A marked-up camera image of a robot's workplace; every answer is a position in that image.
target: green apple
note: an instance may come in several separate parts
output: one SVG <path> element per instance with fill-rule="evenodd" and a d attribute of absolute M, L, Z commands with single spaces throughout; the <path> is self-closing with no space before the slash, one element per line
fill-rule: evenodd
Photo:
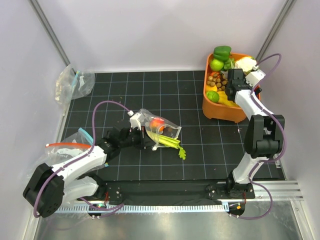
<path fill-rule="evenodd" d="M 224 67 L 224 62 L 214 58 L 209 65 L 212 71 L 219 72 Z"/>

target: white wall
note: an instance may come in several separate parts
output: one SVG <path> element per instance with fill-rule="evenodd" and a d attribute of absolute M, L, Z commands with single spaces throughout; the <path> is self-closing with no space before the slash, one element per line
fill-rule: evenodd
<path fill-rule="evenodd" d="M 319 0 L 296 1 L 265 55 L 279 52 L 282 62 L 262 85 L 262 97 L 270 110 L 285 117 L 288 145 L 282 163 L 287 177 L 298 180 L 320 237 L 319 13 Z M 267 72 L 274 63 L 262 69 Z"/>
<path fill-rule="evenodd" d="M 285 0 L 39 0 L 71 63 L 98 72 L 204 69 L 219 45 L 256 55 Z"/>
<path fill-rule="evenodd" d="M 0 239 L 22 239 L 31 213 L 26 172 L 55 140 L 64 64 L 26 0 L 0 1 Z"/>

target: orange strip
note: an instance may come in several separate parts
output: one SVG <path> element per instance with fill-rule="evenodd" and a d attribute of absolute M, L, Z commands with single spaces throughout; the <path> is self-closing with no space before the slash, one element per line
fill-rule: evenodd
<path fill-rule="evenodd" d="M 91 146 L 89 144 L 75 143 L 75 142 L 56 142 L 56 143 L 51 143 L 45 147 L 48 148 L 48 147 L 57 147 L 57 146 L 72 146 L 72 147 L 78 147 L 81 149 L 91 148 Z"/>

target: orange container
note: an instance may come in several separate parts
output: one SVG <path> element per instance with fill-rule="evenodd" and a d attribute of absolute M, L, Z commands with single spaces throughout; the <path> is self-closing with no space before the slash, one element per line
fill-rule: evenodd
<path fill-rule="evenodd" d="M 240 53 L 231 53 L 230 55 L 230 57 L 234 58 L 235 61 L 247 56 L 248 55 L 246 54 L 240 54 Z M 214 103 L 207 98 L 206 82 L 207 82 L 208 76 L 212 73 L 209 63 L 213 58 L 214 56 L 210 54 L 206 61 L 206 69 L 205 69 L 204 82 L 203 82 L 203 102 L 202 102 L 203 114 L 208 119 L 222 119 L 222 120 L 228 120 L 235 123 L 239 123 L 246 119 L 246 115 L 244 111 L 241 109 L 241 107 L 226 106 L 226 105 Z"/>

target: plastic bin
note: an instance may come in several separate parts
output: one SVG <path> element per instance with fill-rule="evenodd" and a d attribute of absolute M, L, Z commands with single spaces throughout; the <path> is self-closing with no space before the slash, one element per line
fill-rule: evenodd
<path fill-rule="evenodd" d="M 240 53 L 231 53 L 230 55 L 230 57 L 234 58 L 234 60 L 238 60 L 247 56 L 248 55 L 246 54 L 240 54 Z M 206 61 L 206 69 L 205 69 L 204 82 L 203 82 L 203 102 L 202 102 L 203 114 L 208 119 L 222 119 L 222 120 L 228 120 L 235 123 L 239 123 L 246 119 L 246 115 L 244 111 L 241 109 L 241 107 L 217 104 L 210 101 L 207 98 L 206 82 L 207 82 L 208 76 L 212 73 L 209 63 L 213 58 L 214 56 L 210 54 Z"/>

